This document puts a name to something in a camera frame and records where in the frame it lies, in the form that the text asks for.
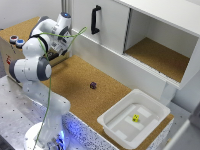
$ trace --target yellow object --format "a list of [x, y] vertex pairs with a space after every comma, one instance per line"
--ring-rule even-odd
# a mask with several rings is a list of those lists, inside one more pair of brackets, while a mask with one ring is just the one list
[[135, 115], [133, 116], [133, 121], [134, 121], [134, 122], [138, 122], [138, 119], [139, 119], [139, 115], [136, 115], [136, 114], [135, 114]]

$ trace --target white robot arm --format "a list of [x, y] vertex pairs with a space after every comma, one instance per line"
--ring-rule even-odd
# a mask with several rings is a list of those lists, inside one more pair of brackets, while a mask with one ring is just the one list
[[[59, 14], [57, 22], [48, 17], [41, 17], [31, 31], [29, 40], [22, 47], [25, 59], [12, 61], [9, 67], [11, 76], [17, 82], [23, 84], [24, 93], [31, 100], [37, 101], [45, 107], [48, 106], [49, 88], [40, 81], [48, 80], [52, 70], [49, 61], [43, 57], [45, 52], [42, 45], [46, 52], [50, 47], [53, 47], [58, 55], [64, 55], [72, 38], [63, 38], [50, 34], [69, 36], [68, 29], [70, 24], [71, 16], [67, 13]], [[49, 111], [35, 150], [53, 149], [49, 147], [48, 143], [55, 142], [57, 136], [62, 132], [62, 115], [68, 113], [70, 109], [70, 102], [67, 99], [54, 92], [50, 94]], [[29, 140], [30, 142], [26, 143], [25, 150], [33, 149], [34, 140]], [[59, 149], [65, 150], [65, 147], [60, 146]]]

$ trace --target cabinet handle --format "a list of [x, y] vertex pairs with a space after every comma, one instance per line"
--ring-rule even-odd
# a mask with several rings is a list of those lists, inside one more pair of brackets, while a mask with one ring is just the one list
[[101, 10], [101, 7], [96, 5], [96, 8], [92, 10], [92, 24], [91, 24], [91, 31], [92, 34], [98, 33], [100, 30], [96, 28], [96, 12]]

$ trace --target green cable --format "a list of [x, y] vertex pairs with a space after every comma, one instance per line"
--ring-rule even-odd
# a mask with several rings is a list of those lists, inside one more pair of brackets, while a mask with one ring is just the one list
[[[44, 32], [44, 33], [40, 33], [40, 35], [41, 35], [41, 34], [48, 34], [48, 35], [54, 35], [54, 36], [59, 36], [59, 37], [74, 37], [73, 40], [71, 41], [70, 45], [69, 45], [68, 48], [67, 48], [67, 49], [69, 49], [70, 46], [72, 45], [72, 43], [74, 42], [74, 40], [76, 39], [76, 37], [79, 36], [79, 35], [81, 35], [81, 34], [83, 34], [86, 30], [87, 30], [87, 28], [84, 27], [83, 29], [81, 29], [81, 30], [79, 31], [78, 34], [76, 34], [76, 35], [71, 35], [71, 36], [61, 36], [61, 35], [56, 35], [56, 34], [52, 34], [52, 33], [45, 33], [45, 32]], [[46, 53], [46, 51], [45, 51], [45, 48], [44, 48], [44, 46], [42, 45], [42, 41], [41, 41], [39, 38], [38, 38], [38, 41], [40, 42], [40, 45], [42, 46], [42, 49], [43, 49], [43, 51], [44, 51], [44, 53], [45, 53], [45, 56], [46, 56], [47, 60], [49, 61], [49, 58], [48, 58], [47, 53]], [[39, 139], [39, 136], [40, 136], [40, 132], [41, 132], [41, 130], [42, 130], [42, 127], [43, 127], [43, 125], [44, 125], [44, 121], [45, 121], [45, 119], [46, 119], [46, 116], [47, 116], [47, 113], [48, 113], [48, 110], [49, 110], [50, 95], [51, 95], [51, 77], [50, 77], [50, 79], [49, 79], [49, 93], [48, 93], [47, 110], [46, 110], [45, 116], [44, 116], [44, 118], [43, 118], [42, 125], [41, 125], [41, 127], [40, 127], [40, 131], [39, 131], [39, 133], [38, 133], [38, 135], [37, 135], [37, 139], [36, 139], [36, 142], [35, 142], [35, 145], [34, 145], [33, 150], [35, 149], [35, 146], [37, 145], [37, 142], [38, 142], [38, 139]]]

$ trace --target white tray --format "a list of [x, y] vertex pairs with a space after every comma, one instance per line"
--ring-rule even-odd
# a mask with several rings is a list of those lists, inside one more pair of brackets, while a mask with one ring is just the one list
[[[147, 136], [165, 119], [170, 109], [135, 89], [97, 121], [104, 127], [105, 133], [126, 149], [137, 148]], [[134, 114], [139, 121], [133, 122]]]

